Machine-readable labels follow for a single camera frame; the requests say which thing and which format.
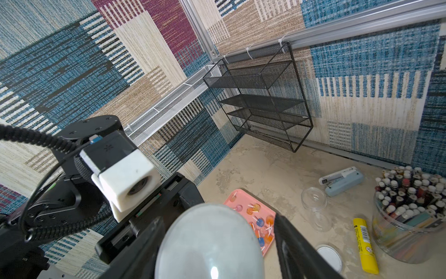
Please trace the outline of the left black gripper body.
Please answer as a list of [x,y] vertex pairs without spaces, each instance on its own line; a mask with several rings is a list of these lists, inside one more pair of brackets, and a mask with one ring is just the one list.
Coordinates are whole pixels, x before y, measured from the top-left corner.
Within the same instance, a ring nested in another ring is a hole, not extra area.
[[186,210],[203,202],[196,185],[176,172],[102,237],[95,251],[102,262],[110,264],[156,218],[160,217],[165,229],[169,229]]

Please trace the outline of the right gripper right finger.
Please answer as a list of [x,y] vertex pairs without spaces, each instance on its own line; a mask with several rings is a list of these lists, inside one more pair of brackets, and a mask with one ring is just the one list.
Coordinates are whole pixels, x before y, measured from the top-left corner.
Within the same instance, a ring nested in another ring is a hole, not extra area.
[[341,279],[291,222],[277,213],[274,234],[284,279]]

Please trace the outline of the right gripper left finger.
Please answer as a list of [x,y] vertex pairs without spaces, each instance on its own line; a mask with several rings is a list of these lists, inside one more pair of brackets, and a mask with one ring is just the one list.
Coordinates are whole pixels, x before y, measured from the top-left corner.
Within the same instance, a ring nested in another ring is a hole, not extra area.
[[101,279],[153,279],[157,255],[166,229],[157,217],[123,253],[112,262]]

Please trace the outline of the translucent white jar lid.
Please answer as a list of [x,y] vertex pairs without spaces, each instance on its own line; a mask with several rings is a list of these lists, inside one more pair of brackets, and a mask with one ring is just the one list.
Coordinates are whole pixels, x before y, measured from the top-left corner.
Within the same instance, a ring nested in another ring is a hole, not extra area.
[[317,252],[335,271],[341,273],[343,261],[337,250],[329,245],[320,245],[317,247]]

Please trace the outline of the white lid candy jar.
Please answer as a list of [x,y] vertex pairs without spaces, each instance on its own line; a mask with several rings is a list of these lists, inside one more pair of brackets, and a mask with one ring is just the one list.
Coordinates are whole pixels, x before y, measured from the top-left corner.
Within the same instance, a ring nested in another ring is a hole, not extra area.
[[225,205],[202,203],[170,226],[156,259],[157,279],[263,279],[260,244],[247,221]]

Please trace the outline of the clear candy jar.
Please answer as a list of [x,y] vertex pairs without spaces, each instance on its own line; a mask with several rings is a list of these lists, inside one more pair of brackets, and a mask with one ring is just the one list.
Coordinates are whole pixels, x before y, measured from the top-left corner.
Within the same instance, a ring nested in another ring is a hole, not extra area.
[[312,228],[320,232],[329,231],[332,221],[326,212],[328,201],[325,193],[319,188],[311,187],[302,192],[301,200]]

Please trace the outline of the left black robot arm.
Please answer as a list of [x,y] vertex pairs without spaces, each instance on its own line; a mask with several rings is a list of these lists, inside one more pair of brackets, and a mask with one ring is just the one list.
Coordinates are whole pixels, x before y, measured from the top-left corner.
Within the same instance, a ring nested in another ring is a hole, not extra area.
[[126,136],[115,115],[72,123],[56,135],[1,126],[3,141],[49,148],[57,169],[41,180],[29,200],[1,215],[1,277],[46,278],[56,268],[42,245],[81,233],[114,218],[117,226],[95,250],[109,265],[107,278],[154,276],[161,242],[175,220],[203,203],[197,187],[180,173],[166,181]]

